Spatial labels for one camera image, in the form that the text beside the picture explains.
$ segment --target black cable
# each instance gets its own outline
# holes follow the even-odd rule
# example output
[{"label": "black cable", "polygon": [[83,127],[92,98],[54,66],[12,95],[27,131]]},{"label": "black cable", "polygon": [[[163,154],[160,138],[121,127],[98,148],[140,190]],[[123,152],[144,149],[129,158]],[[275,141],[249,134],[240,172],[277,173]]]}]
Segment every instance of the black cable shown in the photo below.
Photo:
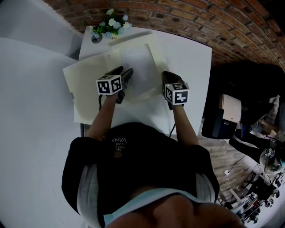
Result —
[{"label": "black cable", "polygon": [[169,134],[169,137],[171,137],[171,134],[172,134],[174,128],[175,128],[175,124],[173,125],[173,128],[172,128],[172,130],[171,130],[171,132],[170,132],[170,134]]},{"label": "black cable", "polygon": [[[244,155],[240,160],[242,160],[244,157],[245,157],[245,155]],[[240,160],[238,160],[238,161],[232,166],[232,168],[233,168]],[[232,171],[232,168],[231,168],[231,170],[229,171],[229,173]]]},{"label": "black cable", "polygon": [[102,108],[102,104],[101,104],[101,98],[102,98],[102,94],[100,94],[99,95],[99,98],[98,98],[98,100],[99,100],[99,111],[101,110],[101,108]]}]

